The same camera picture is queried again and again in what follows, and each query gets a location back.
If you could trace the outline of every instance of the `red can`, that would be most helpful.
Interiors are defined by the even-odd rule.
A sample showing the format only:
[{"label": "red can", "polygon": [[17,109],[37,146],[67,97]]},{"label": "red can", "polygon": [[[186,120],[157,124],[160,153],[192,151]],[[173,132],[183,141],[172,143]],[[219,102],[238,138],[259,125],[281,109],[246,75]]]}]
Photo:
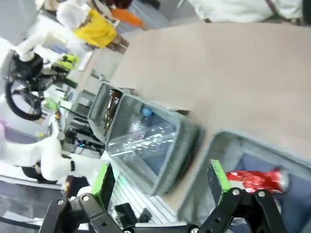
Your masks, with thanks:
[{"label": "red can", "polygon": [[269,171],[231,171],[227,173],[229,181],[241,182],[245,190],[254,193],[259,189],[267,189],[270,192],[286,192],[289,187],[288,173],[279,168]]}]

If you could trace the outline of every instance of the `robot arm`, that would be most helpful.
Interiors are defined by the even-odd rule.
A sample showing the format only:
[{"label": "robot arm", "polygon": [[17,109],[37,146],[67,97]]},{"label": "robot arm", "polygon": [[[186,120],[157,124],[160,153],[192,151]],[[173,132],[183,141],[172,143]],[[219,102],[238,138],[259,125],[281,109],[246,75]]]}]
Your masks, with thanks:
[{"label": "robot arm", "polygon": [[54,116],[51,119],[51,136],[32,144],[6,141],[4,126],[0,124],[0,160],[14,166],[33,166],[41,161],[41,173],[46,180],[55,181],[74,175],[85,176],[92,183],[102,164],[109,161],[79,154],[70,154],[70,158],[63,158],[61,144],[57,139],[58,123]]},{"label": "robot arm", "polygon": [[[19,117],[26,120],[38,120],[41,118],[41,102],[44,100],[44,91],[52,84],[65,83],[76,88],[77,83],[67,79],[69,70],[58,64],[52,64],[49,69],[43,69],[43,59],[32,51],[36,45],[51,41],[54,44],[64,44],[64,39],[53,33],[37,33],[31,35],[16,47],[12,47],[16,55],[8,64],[9,71],[5,85],[5,96],[10,109]],[[14,82],[20,83],[24,88],[12,91]],[[19,109],[13,100],[13,95],[21,95],[22,98],[34,109],[29,114]]]}]

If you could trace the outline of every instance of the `yellow object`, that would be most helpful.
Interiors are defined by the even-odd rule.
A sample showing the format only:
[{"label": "yellow object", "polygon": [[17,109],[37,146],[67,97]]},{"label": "yellow object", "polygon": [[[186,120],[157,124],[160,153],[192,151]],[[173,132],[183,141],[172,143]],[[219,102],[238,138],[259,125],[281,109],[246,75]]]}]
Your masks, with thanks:
[{"label": "yellow object", "polygon": [[87,41],[91,45],[104,48],[110,44],[117,35],[116,29],[96,10],[89,12],[91,21],[85,26],[74,30],[77,37]]}]

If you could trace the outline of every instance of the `beige table surface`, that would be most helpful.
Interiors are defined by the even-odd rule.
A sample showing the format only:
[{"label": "beige table surface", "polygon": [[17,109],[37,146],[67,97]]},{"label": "beige table surface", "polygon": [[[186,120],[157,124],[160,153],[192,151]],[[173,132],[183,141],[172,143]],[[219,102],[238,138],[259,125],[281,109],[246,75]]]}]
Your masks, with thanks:
[{"label": "beige table surface", "polygon": [[[236,129],[311,159],[311,29],[205,24],[142,33],[112,81],[191,110],[207,133]],[[177,209],[202,160],[163,197]]]}]

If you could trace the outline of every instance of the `gray bin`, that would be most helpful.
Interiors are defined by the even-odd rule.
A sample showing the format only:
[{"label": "gray bin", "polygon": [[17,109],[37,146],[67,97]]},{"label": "gray bin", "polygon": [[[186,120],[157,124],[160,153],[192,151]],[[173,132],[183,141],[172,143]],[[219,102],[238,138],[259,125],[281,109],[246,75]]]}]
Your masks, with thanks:
[{"label": "gray bin", "polygon": [[107,142],[107,134],[104,128],[104,116],[106,114],[105,109],[108,105],[109,93],[111,89],[117,89],[123,92],[123,90],[115,88],[107,82],[103,82],[87,117],[93,133],[103,143]]},{"label": "gray bin", "polygon": [[133,118],[141,110],[142,106],[151,109],[156,115],[175,127],[175,140],[170,144],[167,154],[164,158],[162,157],[158,161],[153,161],[152,164],[149,164],[149,166],[153,166],[153,169],[158,170],[155,180],[149,180],[134,166],[114,159],[124,176],[144,194],[152,196],[163,195],[173,186],[182,168],[188,165],[187,161],[189,163],[189,157],[191,156],[190,148],[199,133],[199,127],[188,117],[178,112],[167,110],[134,95],[126,94],[124,93],[124,89],[118,89],[123,92],[123,96],[119,102],[109,131],[105,135],[103,121],[105,106],[109,98],[109,91],[113,88],[116,89],[108,83],[102,84],[88,116],[88,121],[94,134],[102,142],[108,145],[111,139],[128,134],[128,129],[133,122]]},{"label": "gray bin", "polygon": [[[207,167],[210,159],[219,160],[224,171],[228,172],[239,169],[242,159],[244,159],[243,162],[245,163],[245,156],[252,157],[253,161],[253,164],[248,166],[249,169],[245,170],[257,170],[259,167],[258,170],[268,171],[272,167],[279,166],[289,172],[291,189],[304,189],[304,186],[299,184],[297,180],[304,180],[305,183],[310,182],[311,184],[310,161],[295,157],[285,151],[273,148],[272,146],[238,132],[220,132],[212,139],[201,166],[196,173],[195,179],[190,186],[189,192],[186,194],[181,207],[177,211],[178,220],[201,225],[215,208],[215,203],[207,184]],[[263,163],[269,164],[269,166],[264,168],[261,165]],[[294,191],[295,190],[289,190],[287,195],[294,195]],[[305,198],[303,205],[311,206],[311,201],[309,201],[310,198],[308,198],[307,194]],[[288,210],[288,206],[286,206],[286,208],[287,209],[283,209],[282,217],[284,218],[285,215],[289,215],[288,219],[284,221],[288,232],[311,231],[311,221],[305,223],[303,227],[304,230],[291,231],[294,226],[290,225],[290,222],[294,220],[296,213],[293,211],[286,213],[285,211]]]},{"label": "gray bin", "polygon": [[108,141],[127,134],[132,123],[132,116],[135,116],[142,105],[150,108],[156,115],[175,126],[175,140],[170,144],[165,158],[160,158],[160,161],[153,163],[153,166],[158,166],[157,169],[159,170],[155,181],[143,176],[136,166],[120,160],[117,160],[116,163],[123,174],[143,193],[163,195],[172,187],[186,157],[190,156],[189,150],[197,135],[198,126],[189,118],[177,112],[169,111],[138,97],[124,94],[112,122]]}]

